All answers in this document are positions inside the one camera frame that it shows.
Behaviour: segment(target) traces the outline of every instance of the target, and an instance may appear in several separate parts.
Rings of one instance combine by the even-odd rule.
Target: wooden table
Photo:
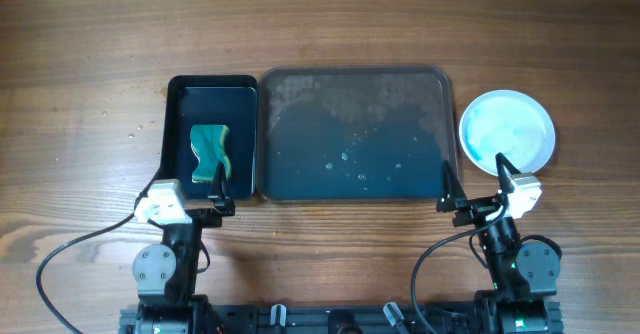
[[[640,0],[0,0],[0,332],[64,332],[34,275],[58,245],[110,225],[158,168],[177,74],[277,66],[433,64],[456,116],[497,88],[551,114],[544,194],[518,223],[563,248],[569,333],[640,330]],[[496,180],[460,155],[470,197]],[[409,301],[418,255],[459,232],[434,204],[254,200],[208,230],[197,292],[217,304]],[[131,265],[160,240],[137,223],[72,247],[44,286],[86,332],[137,303]],[[466,241],[423,267],[421,300],[491,282]]]

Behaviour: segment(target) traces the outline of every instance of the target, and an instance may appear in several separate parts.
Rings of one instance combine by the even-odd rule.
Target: white plate
[[[556,132],[546,110],[526,94],[494,90],[474,100],[462,114],[462,149],[480,169],[492,175],[502,152],[523,173],[534,173],[551,158]]]

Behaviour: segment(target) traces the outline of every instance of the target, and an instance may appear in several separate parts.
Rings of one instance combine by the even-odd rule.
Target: sponge
[[[231,177],[231,161],[224,151],[224,141],[229,133],[226,125],[194,125],[191,127],[191,149],[198,158],[198,167],[193,171],[194,183],[211,182],[218,162],[224,165],[227,179]]]

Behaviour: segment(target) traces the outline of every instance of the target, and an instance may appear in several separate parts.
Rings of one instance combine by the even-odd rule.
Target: small black tray
[[[255,188],[258,83],[249,75],[177,76],[169,82],[162,157],[156,179],[178,179],[189,199],[207,199],[209,184],[193,183],[198,160],[191,149],[191,127],[229,127],[225,151],[231,160],[228,187],[234,199]]]
[[[434,67],[273,69],[260,82],[258,190],[275,201],[435,198],[457,174]]]

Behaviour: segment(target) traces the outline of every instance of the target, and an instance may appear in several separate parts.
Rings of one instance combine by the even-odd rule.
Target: wooden tabletop
[[[432,64],[456,121],[480,94],[530,94],[557,131],[543,195],[518,222],[563,248],[568,333],[640,328],[640,0],[0,0],[0,332],[64,332],[34,275],[54,248],[129,214],[159,165],[168,81],[278,67]],[[494,177],[460,154],[470,197]],[[206,230],[216,304],[408,303],[416,259],[460,231],[432,202],[238,203]],[[131,223],[56,257],[44,286],[85,332],[138,302]],[[466,241],[436,251],[420,300],[492,284]]]

